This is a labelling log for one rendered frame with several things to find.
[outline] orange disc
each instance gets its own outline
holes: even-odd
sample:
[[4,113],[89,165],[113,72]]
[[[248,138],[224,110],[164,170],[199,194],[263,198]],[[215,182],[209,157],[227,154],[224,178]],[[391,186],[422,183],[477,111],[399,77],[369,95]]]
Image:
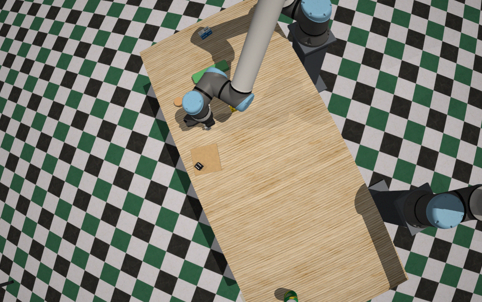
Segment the orange disc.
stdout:
[[176,107],[181,107],[182,106],[182,103],[183,103],[183,98],[181,97],[176,97],[174,99],[174,106]]

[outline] soda can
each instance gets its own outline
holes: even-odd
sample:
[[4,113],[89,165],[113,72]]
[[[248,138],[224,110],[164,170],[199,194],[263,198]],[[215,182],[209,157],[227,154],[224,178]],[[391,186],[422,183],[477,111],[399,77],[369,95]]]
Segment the soda can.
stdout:
[[299,302],[297,293],[294,291],[287,291],[284,294],[284,302]]

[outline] checkered floor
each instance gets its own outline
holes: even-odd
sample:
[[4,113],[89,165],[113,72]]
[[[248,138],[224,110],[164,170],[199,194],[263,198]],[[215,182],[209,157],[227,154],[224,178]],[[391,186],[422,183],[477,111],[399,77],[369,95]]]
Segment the checkered floor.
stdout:
[[[139,57],[237,2],[0,0],[0,301],[240,301]],[[482,0],[334,0],[331,29],[366,183],[482,183]],[[373,302],[482,302],[482,222],[387,228],[409,280]]]

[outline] small blue object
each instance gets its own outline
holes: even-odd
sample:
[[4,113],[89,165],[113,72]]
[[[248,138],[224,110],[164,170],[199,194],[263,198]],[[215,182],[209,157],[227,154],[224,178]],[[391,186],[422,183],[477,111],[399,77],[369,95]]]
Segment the small blue object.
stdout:
[[210,34],[212,34],[213,32],[211,31],[211,29],[209,28],[209,26],[206,26],[206,28],[202,29],[201,31],[198,32],[198,34],[200,35],[200,37],[203,39],[207,38]]
[[209,67],[206,70],[206,73],[217,73],[217,74],[223,75],[224,77],[228,77],[224,72],[222,72],[222,70],[220,70],[218,68],[215,68],[215,67]]
[[300,7],[311,21],[322,23],[331,18],[331,0],[301,0]]
[[187,113],[197,115],[204,107],[204,98],[198,91],[192,90],[183,96],[181,104]]
[[461,200],[452,194],[436,195],[429,201],[426,209],[427,219],[437,228],[456,227],[465,215]]
[[254,94],[250,94],[247,98],[244,99],[244,101],[237,105],[235,109],[239,111],[245,111],[250,106],[252,101],[254,101]]

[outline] table top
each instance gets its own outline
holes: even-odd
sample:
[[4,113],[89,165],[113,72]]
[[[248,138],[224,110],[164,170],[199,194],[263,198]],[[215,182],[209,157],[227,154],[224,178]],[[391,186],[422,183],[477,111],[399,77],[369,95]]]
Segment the table top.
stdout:
[[[256,0],[245,0],[143,50],[172,138],[247,302],[279,288],[302,302],[365,302],[407,275],[354,159],[277,25],[254,101],[231,113],[214,98],[216,124],[187,128],[174,99],[191,76],[226,60],[235,73]],[[212,35],[201,40],[198,31]],[[191,149],[216,144],[221,170],[195,175]]]

